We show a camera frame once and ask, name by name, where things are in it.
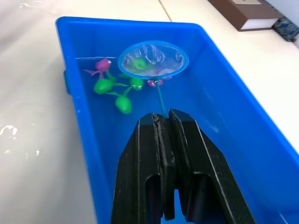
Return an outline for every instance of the blue plastic tub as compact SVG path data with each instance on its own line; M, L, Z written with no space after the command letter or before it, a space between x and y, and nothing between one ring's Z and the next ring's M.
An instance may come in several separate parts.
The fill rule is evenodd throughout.
M121 114L112 96L93 92L97 78L82 69L96 57L117 60L124 49L146 40L169 42L188 54L187 69L161 86L165 106L191 114L223 152L256 222L299 223L299 157L202 27L62 17L57 29L99 223L109 223L117 161L137 120L161 111L156 90L145 85L130 93L132 113ZM119 72L112 63L111 72ZM176 195L176 219L167 223L184 223L179 208Z

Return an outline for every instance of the pink toy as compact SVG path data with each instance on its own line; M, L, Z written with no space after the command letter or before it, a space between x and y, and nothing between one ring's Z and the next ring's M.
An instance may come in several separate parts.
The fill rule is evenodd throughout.
M160 79L159 80L159 85L163 85L163 80L168 80L168 79L171 79L172 77L168 77L168 78L163 78L163 79ZM150 86L150 87L156 87L156 85L155 85L155 83L154 83L154 80L149 80L148 81L148 85Z
M100 74L99 79L100 79L100 78L104 78L103 73L106 72L110 68L110 66L111 66L111 61L107 58L104 58L95 64L95 68L97 69L97 71L90 71L87 69L84 69L83 71L88 72L92 76L99 73Z

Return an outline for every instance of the brown book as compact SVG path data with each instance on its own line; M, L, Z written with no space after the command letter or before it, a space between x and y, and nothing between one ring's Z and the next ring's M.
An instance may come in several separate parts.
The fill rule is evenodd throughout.
M264 0L208 0L238 31L271 29L281 18Z

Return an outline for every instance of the table surface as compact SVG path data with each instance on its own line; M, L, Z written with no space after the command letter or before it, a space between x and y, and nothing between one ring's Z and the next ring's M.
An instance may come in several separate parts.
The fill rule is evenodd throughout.
M162 0L200 24L299 152L299 49L272 30L237 32L207 0ZM96 223L55 20L169 21L158 0L15 0L0 7L0 223Z

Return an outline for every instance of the net rim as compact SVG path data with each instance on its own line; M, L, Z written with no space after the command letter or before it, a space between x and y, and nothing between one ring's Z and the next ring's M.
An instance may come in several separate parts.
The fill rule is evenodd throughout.
M126 71L122 65L121 65L121 62L124 58L124 56L132 51L133 49L139 47L140 45L143 45L143 44L164 44L164 45L167 45L169 47L173 47L173 48L176 48L184 57L184 64L181 68L179 68L178 70L172 72L172 73L168 73L168 74L165 74L165 75L162 75L162 76L139 76L139 75L135 75L133 73L130 73L128 71ZM185 70L185 68L188 66L189 64L189 57L188 55L178 46L172 44L172 43L168 43L168 42L164 42L164 41L143 41L143 42L139 42L139 43L136 43L134 45L131 45L130 47L126 48L122 53L121 55L119 56L118 58L118 61L117 61L117 65L118 65L118 68L121 70L122 73L126 74L127 76L130 76L130 77L134 77L134 78L141 78L141 79L146 79L146 80L159 80L159 79L163 79L163 78L168 78L168 77L171 77L171 76L174 76L180 72L182 72L183 70Z

